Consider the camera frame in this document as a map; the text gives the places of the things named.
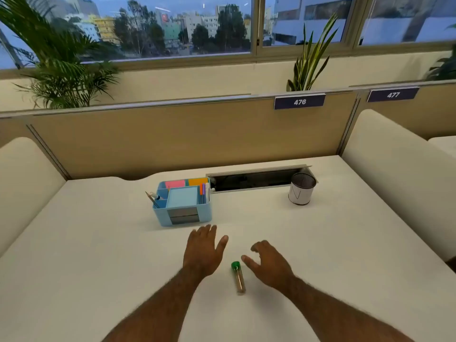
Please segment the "person's right hand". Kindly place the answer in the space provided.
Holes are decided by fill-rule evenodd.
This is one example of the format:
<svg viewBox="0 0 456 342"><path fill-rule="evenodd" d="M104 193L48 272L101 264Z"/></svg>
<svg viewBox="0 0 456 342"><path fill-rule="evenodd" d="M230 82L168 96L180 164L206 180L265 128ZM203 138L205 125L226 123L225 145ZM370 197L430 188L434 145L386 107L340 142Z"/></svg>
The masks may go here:
<svg viewBox="0 0 456 342"><path fill-rule="evenodd" d="M295 278L288 261L267 240L254 243L251 251L259 255L258 264L261 264L260 275L256 277L263 284L285 294Z"/></svg>

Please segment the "person's left hand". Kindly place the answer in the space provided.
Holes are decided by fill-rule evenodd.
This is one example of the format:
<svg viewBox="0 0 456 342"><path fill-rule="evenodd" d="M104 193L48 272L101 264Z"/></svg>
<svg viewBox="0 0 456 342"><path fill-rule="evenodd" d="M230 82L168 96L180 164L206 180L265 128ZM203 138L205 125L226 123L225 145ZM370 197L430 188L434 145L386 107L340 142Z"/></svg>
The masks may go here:
<svg viewBox="0 0 456 342"><path fill-rule="evenodd" d="M219 267L214 259L217 225L207 224L190 232L183 257L183 268L191 270L202 281Z"/></svg>

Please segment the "person's left forearm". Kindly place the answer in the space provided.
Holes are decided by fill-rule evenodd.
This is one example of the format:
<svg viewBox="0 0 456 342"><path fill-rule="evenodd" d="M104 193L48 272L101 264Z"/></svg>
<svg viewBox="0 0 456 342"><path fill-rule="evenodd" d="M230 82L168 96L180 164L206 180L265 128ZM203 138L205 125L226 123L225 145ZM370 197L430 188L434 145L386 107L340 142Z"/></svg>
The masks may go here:
<svg viewBox="0 0 456 342"><path fill-rule="evenodd" d="M187 265L123 318L102 342L178 342L191 299L212 272Z"/></svg>

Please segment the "person's right forearm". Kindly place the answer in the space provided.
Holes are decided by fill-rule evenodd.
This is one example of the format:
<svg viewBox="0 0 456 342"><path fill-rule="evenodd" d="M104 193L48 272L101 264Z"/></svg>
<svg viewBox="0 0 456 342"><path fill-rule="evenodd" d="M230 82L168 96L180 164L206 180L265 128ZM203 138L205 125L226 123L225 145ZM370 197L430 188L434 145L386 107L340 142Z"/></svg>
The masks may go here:
<svg viewBox="0 0 456 342"><path fill-rule="evenodd" d="M396 328L299 277L287 278L280 292L297 307L320 342L414 342Z"/></svg>

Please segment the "clear tube with green cap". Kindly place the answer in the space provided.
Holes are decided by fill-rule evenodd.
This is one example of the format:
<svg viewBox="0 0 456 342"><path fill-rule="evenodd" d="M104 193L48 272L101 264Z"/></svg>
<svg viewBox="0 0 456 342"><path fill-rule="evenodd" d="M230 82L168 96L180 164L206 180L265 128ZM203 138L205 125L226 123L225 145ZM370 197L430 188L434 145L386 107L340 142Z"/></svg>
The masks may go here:
<svg viewBox="0 0 456 342"><path fill-rule="evenodd" d="M231 270L233 278L235 281L236 291L238 294L246 293L246 287L244 283L244 278L242 274L241 264L239 261L234 261L231 263Z"/></svg>

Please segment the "light blue desk organizer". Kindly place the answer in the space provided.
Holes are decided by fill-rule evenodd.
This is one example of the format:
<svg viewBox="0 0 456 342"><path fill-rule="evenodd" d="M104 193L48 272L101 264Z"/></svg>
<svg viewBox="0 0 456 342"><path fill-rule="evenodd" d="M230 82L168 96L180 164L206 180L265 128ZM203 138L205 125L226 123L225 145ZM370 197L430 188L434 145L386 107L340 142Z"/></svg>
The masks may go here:
<svg viewBox="0 0 456 342"><path fill-rule="evenodd" d="M186 186L189 186L188 179L185 180ZM160 182L157 189L153 192L166 197L166 200L157 201L160 209L156 209L153 206L153 211L162 227L172 227L189 223L207 223L212 220L211 190L207 204L199 204L198 202L197 205L192 207L170 209L166 208L169 190L165 188L165 181Z"/></svg>

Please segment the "light blue note pad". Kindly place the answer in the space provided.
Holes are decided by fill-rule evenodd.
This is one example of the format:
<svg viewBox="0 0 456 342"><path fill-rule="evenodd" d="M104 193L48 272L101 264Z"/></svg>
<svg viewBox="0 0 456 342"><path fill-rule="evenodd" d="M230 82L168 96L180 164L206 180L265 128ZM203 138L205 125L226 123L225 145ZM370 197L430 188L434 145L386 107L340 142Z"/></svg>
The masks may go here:
<svg viewBox="0 0 456 342"><path fill-rule="evenodd" d="M192 207L197 205L200 190L198 186L171 188L168 193L166 208Z"/></svg>

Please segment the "black mesh pen cup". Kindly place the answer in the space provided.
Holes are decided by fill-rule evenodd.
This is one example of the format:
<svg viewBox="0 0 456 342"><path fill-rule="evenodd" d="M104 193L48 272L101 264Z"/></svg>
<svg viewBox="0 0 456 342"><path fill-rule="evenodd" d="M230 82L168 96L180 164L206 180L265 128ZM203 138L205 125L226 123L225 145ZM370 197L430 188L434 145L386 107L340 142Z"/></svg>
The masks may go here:
<svg viewBox="0 0 456 342"><path fill-rule="evenodd" d="M290 179L288 199L295 205L305 206L311 201L312 192L317 184L314 176L299 172Z"/></svg>

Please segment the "beige desk partition panel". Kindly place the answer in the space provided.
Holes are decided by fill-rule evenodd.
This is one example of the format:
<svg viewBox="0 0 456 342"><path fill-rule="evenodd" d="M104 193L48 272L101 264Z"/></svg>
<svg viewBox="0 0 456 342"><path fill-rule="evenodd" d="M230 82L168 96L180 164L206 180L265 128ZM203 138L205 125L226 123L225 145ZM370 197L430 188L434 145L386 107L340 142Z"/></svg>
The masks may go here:
<svg viewBox="0 0 456 342"><path fill-rule="evenodd" d="M274 98L34 116L72 179L151 174L335 155L357 93L274 109Z"/></svg>
<svg viewBox="0 0 456 342"><path fill-rule="evenodd" d="M418 88L412 99L390 99L368 102L374 90L406 90ZM416 135L428 140L456 135L456 80L408 81L397 84L361 85L352 87L357 92L350 120L341 146L345 146L363 110L372 109Z"/></svg>

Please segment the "dark blue number label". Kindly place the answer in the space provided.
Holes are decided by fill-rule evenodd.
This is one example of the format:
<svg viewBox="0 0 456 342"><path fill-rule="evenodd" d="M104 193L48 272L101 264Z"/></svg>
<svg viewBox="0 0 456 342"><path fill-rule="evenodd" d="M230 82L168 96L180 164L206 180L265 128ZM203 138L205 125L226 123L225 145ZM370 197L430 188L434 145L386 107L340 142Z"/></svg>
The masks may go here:
<svg viewBox="0 0 456 342"><path fill-rule="evenodd" d="M322 107L325 98L325 93L276 97L274 100L274 110Z"/></svg>
<svg viewBox="0 0 456 342"><path fill-rule="evenodd" d="M373 89L369 92L367 103L412 100L419 89L419 86Z"/></svg>

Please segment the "cream side divider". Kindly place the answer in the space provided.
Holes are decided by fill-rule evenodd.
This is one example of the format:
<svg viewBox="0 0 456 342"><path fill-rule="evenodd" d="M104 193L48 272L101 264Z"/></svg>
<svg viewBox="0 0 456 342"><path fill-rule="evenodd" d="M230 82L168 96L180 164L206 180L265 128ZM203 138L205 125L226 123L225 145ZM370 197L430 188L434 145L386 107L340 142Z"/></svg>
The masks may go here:
<svg viewBox="0 0 456 342"><path fill-rule="evenodd" d="M456 159L456 136L434 137L428 142Z"/></svg>
<svg viewBox="0 0 456 342"><path fill-rule="evenodd" d="M367 109L342 159L444 262L456 258L455 157Z"/></svg>
<svg viewBox="0 0 456 342"><path fill-rule="evenodd" d="M65 183L31 139L15 138L0 148L0 257Z"/></svg>

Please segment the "green snake plant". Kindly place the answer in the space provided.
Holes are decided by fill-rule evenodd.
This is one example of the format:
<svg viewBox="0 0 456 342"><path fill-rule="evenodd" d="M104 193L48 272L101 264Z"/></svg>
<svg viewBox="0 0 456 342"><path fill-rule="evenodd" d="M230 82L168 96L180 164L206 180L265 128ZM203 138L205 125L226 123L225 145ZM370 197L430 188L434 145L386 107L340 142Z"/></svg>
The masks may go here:
<svg viewBox="0 0 456 342"><path fill-rule="evenodd" d="M318 70L318 64L326 52L328 46L331 44L334 36L338 29L332 32L334 24L338 19L337 13L333 13L322 30L322 34L319 39L314 42L312 31L310 37L306 39L306 29L303 27L303 48L300 57L296 59L293 68L293 79L287 81L287 91L309 91L313 86L318 76L322 73L326 65L328 64L329 58L327 57Z"/></svg>

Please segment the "green palm plant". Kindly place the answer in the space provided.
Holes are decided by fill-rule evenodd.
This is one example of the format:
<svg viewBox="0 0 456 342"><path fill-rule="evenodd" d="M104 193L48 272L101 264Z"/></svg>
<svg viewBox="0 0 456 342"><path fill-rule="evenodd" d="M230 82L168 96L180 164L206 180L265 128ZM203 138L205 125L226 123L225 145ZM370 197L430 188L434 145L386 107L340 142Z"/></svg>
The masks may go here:
<svg viewBox="0 0 456 342"><path fill-rule="evenodd" d="M48 0L0 0L0 24L26 46L2 43L19 59L16 66L26 69L28 83L16 87L32 95L35 107L89 107L102 94L109 96L119 71L107 60L85 64L103 46L75 25L57 25L53 8Z"/></svg>

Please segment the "dark green leafy plant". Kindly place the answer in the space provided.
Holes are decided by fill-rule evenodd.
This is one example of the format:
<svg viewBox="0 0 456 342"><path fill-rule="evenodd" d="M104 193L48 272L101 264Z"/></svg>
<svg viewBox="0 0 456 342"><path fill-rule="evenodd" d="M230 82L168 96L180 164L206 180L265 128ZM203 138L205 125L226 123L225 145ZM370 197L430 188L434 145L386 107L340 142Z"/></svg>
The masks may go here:
<svg viewBox="0 0 456 342"><path fill-rule="evenodd" d="M428 70L425 81L456 80L456 39L451 55L438 59Z"/></svg>

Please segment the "beige window frame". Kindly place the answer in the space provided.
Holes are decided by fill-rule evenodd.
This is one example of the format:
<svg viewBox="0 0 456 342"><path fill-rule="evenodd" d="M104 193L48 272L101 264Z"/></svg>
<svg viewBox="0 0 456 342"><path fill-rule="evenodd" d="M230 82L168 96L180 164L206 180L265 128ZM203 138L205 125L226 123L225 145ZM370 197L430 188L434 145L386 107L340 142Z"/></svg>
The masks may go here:
<svg viewBox="0 0 456 342"><path fill-rule="evenodd" d="M336 21L321 56L449 50L456 0L27 0L57 30L99 43L82 62L121 71L295 60Z"/></svg>

